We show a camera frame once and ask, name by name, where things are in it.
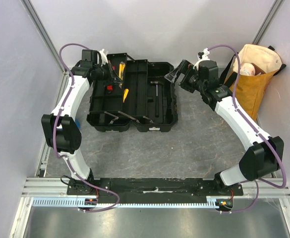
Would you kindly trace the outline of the hammer with metal shaft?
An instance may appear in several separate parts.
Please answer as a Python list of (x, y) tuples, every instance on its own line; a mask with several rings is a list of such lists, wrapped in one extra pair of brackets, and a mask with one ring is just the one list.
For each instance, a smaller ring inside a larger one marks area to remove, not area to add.
[(151, 81), (151, 84), (156, 86), (156, 99), (155, 99), (155, 117), (159, 117), (159, 85), (163, 86), (164, 84), (160, 81)]

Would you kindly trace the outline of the yellow utility knife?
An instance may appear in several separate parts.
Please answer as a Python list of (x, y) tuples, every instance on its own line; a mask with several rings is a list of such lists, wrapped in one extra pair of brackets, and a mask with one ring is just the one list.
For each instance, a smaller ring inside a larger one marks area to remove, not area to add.
[(124, 69), (125, 69), (125, 63), (121, 61), (119, 63), (119, 71), (118, 71), (118, 76), (121, 80), (123, 80)]

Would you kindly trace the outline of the black plastic toolbox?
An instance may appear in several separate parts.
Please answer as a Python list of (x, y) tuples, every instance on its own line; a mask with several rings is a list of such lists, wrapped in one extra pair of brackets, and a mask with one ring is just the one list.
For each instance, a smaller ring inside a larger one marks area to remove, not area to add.
[[(97, 131), (127, 131), (134, 124), (138, 131), (169, 132), (178, 121), (175, 85), (164, 76), (174, 69), (169, 62), (149, 62), (133, 59), (126, 53), (107, 56), (118, 74), (119, 63), (125, 63), (122, 88), (114, 85), (107, 93), (106, 81), (93, 83), (87, 122)], [(160, 81), (159, 117), (155, 117), (156, 86), (151, 81)], [(123, 103), (124, 90), (128, 96)]]

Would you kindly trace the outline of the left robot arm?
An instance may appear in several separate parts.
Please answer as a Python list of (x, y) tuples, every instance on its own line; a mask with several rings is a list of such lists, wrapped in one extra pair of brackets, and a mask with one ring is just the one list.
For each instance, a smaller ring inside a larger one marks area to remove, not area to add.
[(121, 83), (121, 80), (108, 61), (105, 50), (84, 49), (79, 65), (65, 69), (69, 72), (66, 89), (52, 112), (42, 116), (41, 124), (47, 145), (53, 148), (57, 158), (65, 161), (71, 180), (78, 184), (78, 189), (88, 195), (101, 188), (95, 185), (92, 170), (80, 150), (82, 134), (75, 122), (77, 110), (94, 82), (109, 80)]

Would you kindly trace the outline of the red handled pliers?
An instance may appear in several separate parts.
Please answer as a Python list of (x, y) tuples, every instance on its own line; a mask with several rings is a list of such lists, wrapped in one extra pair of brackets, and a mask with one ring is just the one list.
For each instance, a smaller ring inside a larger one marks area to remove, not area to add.
[(106, 86), (106, 90), (108, 94), (113, 92), (113, 87), (116, 79), (115, 69), (113, 68), (111, 62), (108, 63), (109, 72), (108, 72), (108, 82)]

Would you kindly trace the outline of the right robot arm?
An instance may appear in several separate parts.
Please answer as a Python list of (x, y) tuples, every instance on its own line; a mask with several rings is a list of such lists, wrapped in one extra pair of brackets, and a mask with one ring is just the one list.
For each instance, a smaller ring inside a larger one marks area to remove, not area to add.
[(193, 65), (184, 59), (165, 79), (175, 83), (182, 75), (180, 87), (190, 93), (198, 91), (203, 102), (228, 123), (243, 144), (245, 153), (240, 162), (215, 174), (214, 192), (225, 195), (232, 185), (283, 171), (284, 142), (278, 136), (271, 137), (255, 123), (233, 98), (218, 72), (215, 61), (203, 60)]

